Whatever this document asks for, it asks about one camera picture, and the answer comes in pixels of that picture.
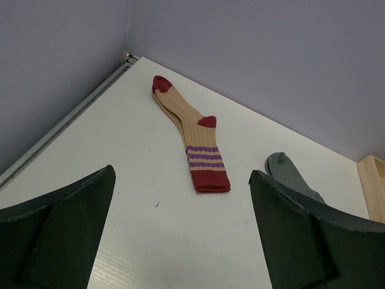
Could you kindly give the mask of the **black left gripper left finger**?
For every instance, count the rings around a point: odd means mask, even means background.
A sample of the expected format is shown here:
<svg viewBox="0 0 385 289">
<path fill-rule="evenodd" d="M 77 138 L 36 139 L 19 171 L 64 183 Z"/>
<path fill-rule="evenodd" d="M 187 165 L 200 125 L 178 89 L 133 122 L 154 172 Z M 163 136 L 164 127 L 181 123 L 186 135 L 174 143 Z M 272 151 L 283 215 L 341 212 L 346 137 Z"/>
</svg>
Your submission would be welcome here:
<svg viewBox="0 0 385 289">
<path fill-rule="evenodd" d="M 1 288 L 87 288 L 116 173 L 108 165 L 1 210 Z"/>
</svg>

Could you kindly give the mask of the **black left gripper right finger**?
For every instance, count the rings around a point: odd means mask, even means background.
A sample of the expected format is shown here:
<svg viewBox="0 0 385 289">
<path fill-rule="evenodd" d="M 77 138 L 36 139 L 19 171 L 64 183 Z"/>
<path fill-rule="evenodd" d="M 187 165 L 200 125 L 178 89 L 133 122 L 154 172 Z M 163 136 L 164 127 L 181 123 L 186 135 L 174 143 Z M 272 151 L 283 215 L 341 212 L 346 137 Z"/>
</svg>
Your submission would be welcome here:
<svg viewBox="0 0 385 289">
<path fill-rule="evenodd" d="M 384 288 L 384 224 L 322 204 L 260 170 L 249 185 L 273 288 Z"/>
</svg>

